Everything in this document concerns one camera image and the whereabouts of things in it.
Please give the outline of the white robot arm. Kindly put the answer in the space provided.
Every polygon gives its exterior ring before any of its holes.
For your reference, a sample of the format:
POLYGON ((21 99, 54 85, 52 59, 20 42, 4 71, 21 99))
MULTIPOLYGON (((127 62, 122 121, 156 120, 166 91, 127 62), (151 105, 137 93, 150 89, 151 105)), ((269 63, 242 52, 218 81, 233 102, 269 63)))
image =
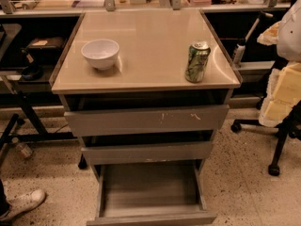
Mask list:
POLYGON ((259 115, 261 125, 275 127, 301 101, 301 0, 294 2, 281 21, 261 33, 257 42, 275 44, 277 55, 285 60, 275 62, 268 75, 267 95, 259 115))

